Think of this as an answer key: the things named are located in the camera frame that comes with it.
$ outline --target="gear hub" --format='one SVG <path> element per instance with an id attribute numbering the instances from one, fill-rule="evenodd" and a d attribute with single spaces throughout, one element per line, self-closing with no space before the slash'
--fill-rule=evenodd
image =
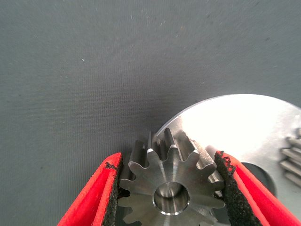
<path id="1" fill-rule="evenodd" d="M 118 200 L 127 207 L 128 224 L 212 225 L 216 219 L 211 208 L 224 207 L 222 200 L 214 198 L 224 182 L 213 159 L 184 132 L 173 137 L 168 128 L 162 140 L 150 133 L 147 145 L 136 141 L 119 185 L 130 192 Z"/>

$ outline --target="red plastic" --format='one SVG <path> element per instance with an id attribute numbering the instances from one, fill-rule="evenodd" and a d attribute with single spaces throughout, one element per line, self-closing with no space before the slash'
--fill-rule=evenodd
<path id="1" fill-rule="evenodd" d="M 121 153 L 116 153 L 102 162 L 58 226 L 102 225 L 120 161 Z"/>
<path id="2" fill-rule="evenodd" d="M 236 167 L 234 179 L 263 226 L 301 226 L 301 222 L 237 159 L 229 157 Z"/>

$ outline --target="large gear teeth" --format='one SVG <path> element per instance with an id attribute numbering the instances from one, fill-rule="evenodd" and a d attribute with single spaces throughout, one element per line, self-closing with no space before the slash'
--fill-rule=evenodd
<path id="1" fill-rule="evenodd" d="M 126 223 L 212 225 L 216 219 L 210 209 L 224 206 L 213 197 L 224 185 L 215 162 L 184 132 L 174 137 L 170 129 L 164 131 L 164 140 L 150 133 L 146 145 L 136 141 L 119 185 L 130 192 L 118 201 L 129 207 Z"/>

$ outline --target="red clamp jaw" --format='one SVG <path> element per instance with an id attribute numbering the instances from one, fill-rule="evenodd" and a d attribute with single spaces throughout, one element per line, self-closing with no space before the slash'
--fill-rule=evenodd
<path id="1" fill-rule="evenodd" d="M 221 158 L 223 158 L 223 163 L 230 172 L 228 175 L 233 175 L 238 189 L 246 198 L 253 214 L 263 226 L 301 226 L 301 222 L 240 161 L 231 155 L 217 151 L 215 156 L 217 165 L 220 165 L 217 159 Z M 233 183 L 230 181 L 231 176 L 224 176 L 224 174 L 222 176 L 225 179 L 225 186 L 231 186 L 230 183 Z M 231 199 L 229 203 L 226 200 L 225 202 L 228 205 L 229 214 L 229 211 L 231 211 L 229 207 L 234 207 L 236 204 L 231 203 Z M 238 210 L 234 210 L 234 212 L 237 215 L 240 214 Z M 243 219 L 241 218 L 240 220 L 241 222 L 235 222 L 235 225 L 243 225 Z"/>
<path id="2" fill-rule="evenodd" d="M 58 226 L 102 226 L 115 219 L 115 211 L 109 212 L 108 205 L 117 201 L 117 177 L 121 162 L 121 153 L 113 154 L 102 162 Z"/>

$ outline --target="gear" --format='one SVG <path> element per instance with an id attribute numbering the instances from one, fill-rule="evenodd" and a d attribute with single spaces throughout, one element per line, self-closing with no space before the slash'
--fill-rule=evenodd
<path id="1" fill-rule="evenodd" d="M 222 200 L 214 198 L 214 192 L 224 187 L 223 179 L 207 151 L 184 132 L 173 137 L 167 128 L 164 140 L 150 133 L 147 145 L 136 141 L 125 162 L 119 185 L 130 195 L 118 203 L 130 207 L 126 223 L 198 226 L 216 222 L 211 208 L 224 207 Z"/>

